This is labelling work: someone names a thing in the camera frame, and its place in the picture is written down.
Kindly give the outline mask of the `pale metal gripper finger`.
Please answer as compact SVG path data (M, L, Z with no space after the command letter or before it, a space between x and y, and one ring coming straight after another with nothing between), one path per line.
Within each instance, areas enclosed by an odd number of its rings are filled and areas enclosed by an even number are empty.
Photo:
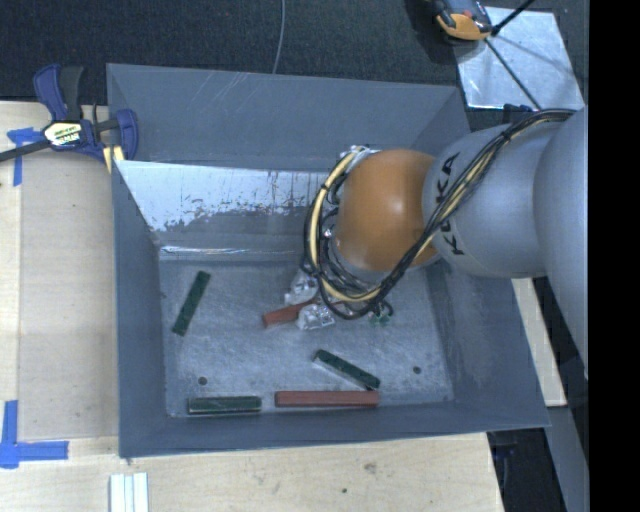
M284 294L286 305L298 305L316 296L316 279L303 270L298 270L294 275L289 291Z
M322 329L335 324L331 310L325 305L310 304L298 313L295 325L303 331Z

